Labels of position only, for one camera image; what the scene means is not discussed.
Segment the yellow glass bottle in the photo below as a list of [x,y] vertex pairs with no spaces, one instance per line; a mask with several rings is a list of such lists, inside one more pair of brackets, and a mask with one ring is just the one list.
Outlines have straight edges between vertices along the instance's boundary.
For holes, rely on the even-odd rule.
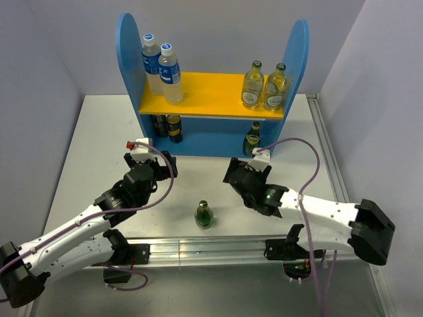
[[254,109],[258,106],[264,87],[264,75],[261,67],[261,61],[253,61],[251,69],[244,76],[241,102],[245,108]]
[[288,85],[285,70],[286,65],[284,63],[278,63],[275,71],[267,77],[261,98],[262,106],[267,111],[273,112],[282,106]]

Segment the dark can front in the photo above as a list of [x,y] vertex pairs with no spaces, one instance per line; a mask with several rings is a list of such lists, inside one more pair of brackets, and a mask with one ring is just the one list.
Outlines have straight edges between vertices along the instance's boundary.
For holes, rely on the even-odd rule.
[[166,117],[169,139],[172,143],[180,143],[183,140],[181,117],[168,115]]

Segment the aluminium rail right side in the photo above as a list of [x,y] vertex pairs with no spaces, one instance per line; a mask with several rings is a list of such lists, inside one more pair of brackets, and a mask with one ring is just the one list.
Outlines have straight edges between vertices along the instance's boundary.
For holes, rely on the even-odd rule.
[[306,99],[311,111],[311,116],[317,130],[319,143],[323,152],[323,160],[327,168],[328,177],[332,186],[333,194],[337,201],[349,203],[350,198],[344,185],[341,171],[330,142],[330,137],[318,103],[318,94],[307,94]]

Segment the blue and yellow wooden shelf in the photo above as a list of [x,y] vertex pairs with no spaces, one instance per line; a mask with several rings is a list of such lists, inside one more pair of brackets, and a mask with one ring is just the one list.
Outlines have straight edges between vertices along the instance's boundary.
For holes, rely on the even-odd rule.
[[[177,105],[167,104],[163,96],[155,96],[149,90],[141,38],[131,14],[120,15],[115,36],[118,66],[143,135],[162,151],[197,157],[242,157],[243,139],[254,121],[260,122],[264,146],[278,140],[305,72],[309,42],[308,22],[297,20],[282,59],[288,91],[282,107],[269,112],[260,106],[249,110],[241,104],[241,74],[184,72],[184,100]],[[169,138],[156,136],[153,114],[181,116],[183,140],[173,143]]]

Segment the aluminium rail front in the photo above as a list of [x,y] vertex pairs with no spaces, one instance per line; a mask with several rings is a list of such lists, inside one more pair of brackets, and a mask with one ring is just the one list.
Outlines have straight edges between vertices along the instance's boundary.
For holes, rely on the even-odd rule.
[[125,239],[117,230],[110,230],[97,238],[86,240],[70,250],[59,244],[42,247],[39,241],[29,244],[30,252],[24,260],[33,274],[50,272],[65,276],[90,265],[107,262],[116,249],[128,244],[149,244],[146,265],[134,267],[188,267],[210,265],[264,264],[263,253],[267,237],[254,238],[195,238],[195,239]]

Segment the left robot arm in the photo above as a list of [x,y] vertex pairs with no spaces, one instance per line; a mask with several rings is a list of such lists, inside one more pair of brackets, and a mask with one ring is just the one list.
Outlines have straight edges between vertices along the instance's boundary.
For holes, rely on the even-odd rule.
[[126,238],[115,228],[138,211],[162,202],[169,191],[150,203],[151,194],[163,180],[178,176],[176,157],[167,151],[157,158],[147,154],[136,160],[124,158],[129,171],[94,203],[62,226],[30,242],[1,246],[1,302],[20,308],[37,299],[48,283],[90,265],[112,267],[128,258]]

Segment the green glass bottle front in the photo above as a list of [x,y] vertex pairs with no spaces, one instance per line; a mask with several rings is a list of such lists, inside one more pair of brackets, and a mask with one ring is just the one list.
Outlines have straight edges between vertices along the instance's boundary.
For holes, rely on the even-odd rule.
[[202,229],[208,229],[212,226],[214,215],[206,200],[201,200],[197,210],[194,213],[196,224]]

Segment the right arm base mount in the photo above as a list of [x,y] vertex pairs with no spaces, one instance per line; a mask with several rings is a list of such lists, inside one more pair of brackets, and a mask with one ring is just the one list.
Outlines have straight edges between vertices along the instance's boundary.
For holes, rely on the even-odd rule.
[[264,257],[270,261],[288,262],[284,273],[289,279],[304,280],[311,276],[309,252],[298,244],[299,238],[271,238],[265,240]]

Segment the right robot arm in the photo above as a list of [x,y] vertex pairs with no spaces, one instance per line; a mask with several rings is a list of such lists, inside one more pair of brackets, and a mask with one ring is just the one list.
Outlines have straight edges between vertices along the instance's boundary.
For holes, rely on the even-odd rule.
[[242,197],[246,207],[267,217],[293,220],[286,242],[291,259],[321,250],[353,252],[359,259],[385,265],[395,225],[372,200],[340,203],[267,184],[270,166],[257,170],[249,162],[230,160],[223,181]]

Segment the Pocari bottle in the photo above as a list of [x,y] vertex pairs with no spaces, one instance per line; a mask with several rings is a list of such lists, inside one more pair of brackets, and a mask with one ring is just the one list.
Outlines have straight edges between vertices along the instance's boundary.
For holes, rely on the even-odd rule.
[[181,103],[184,94],[181,83],[180,65],[170,43],[161,45],[159,75],[163,83],[163,94],[166,102],[173,105]]
[[154,95],[163,95],[163,85],[159,74],[161,49],[157,45],[154,35],[151,33],[143,36],[143,43],[144,46],[142,47],[141,53],[149,89]]

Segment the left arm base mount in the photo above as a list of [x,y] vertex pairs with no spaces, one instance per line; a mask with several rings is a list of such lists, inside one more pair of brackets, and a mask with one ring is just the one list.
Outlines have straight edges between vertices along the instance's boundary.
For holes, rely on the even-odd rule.
[[[116,249],[113,256],[104,263],[103,280],[110,288],[120,291],[131,291],[143,288],[148,282],[148,277],[143,272],[134,269],[134,265],[146,265],[149,261],[149,244],[128,244]],[[126,284],[131,277],[140,275],[144,277],[144,282],[139,287],[123,288],[117,284]]]

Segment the aluminium rail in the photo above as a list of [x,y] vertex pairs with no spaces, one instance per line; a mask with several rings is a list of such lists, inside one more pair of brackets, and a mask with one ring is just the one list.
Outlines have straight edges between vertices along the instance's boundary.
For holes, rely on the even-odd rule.
[[267,237],[254,238],[195,238],[195,239],[125,239],[117,230],[110,230],[97,238],[86,240],[70,250],[59,244],[42,247],[39,241],[29,244],[30,252],[24,260],[33,274],[50,272],[65,276],[90,265],[107,262],[116,249],[128,244],[149,244],[146,265],[134,267],[188,267],[210,265],[264,264],[263,253]]
[[323,160],[327,168],[328,177],[332,186],[333,194],[337,201],[349,203],[350,198],[344,185],[341,171],[330,142],[330,137],[318,103],[318,94],[307,94],[306,99],[311,111],[311,116],[317,130],[319,143],[323,152]]

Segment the dark can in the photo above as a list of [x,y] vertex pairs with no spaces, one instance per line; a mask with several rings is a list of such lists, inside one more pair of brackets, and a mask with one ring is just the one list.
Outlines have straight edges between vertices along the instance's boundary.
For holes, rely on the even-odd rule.
[[169,139],[172,143],[180,143],[183,140],[181,117],[168,115],[166,117]]
[[167,137],[168,128],[165,115],[151,115],[154,132],[157,137]]

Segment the green glass bottle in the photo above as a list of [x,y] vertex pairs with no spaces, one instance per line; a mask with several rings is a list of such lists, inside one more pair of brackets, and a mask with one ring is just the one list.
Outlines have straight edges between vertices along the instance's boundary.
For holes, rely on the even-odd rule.
[[197,210],[194,213],[196,224],[202,229],[208,229],[212,226],[214,215],[206,200],[201,200]]
[[243,141],[243,153],[251,157],[253,149],[260,146],[260,123],[253,122]]

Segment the yellow glass bottle left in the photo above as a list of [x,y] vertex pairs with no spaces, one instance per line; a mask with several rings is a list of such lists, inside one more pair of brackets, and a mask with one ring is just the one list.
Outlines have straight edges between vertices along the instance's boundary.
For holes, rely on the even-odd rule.
[[261,61],[253,61],[251,69],[244,76],[241,102],[245,108],[254,109],[258,106],[264,87],[264,75],[261,67]]

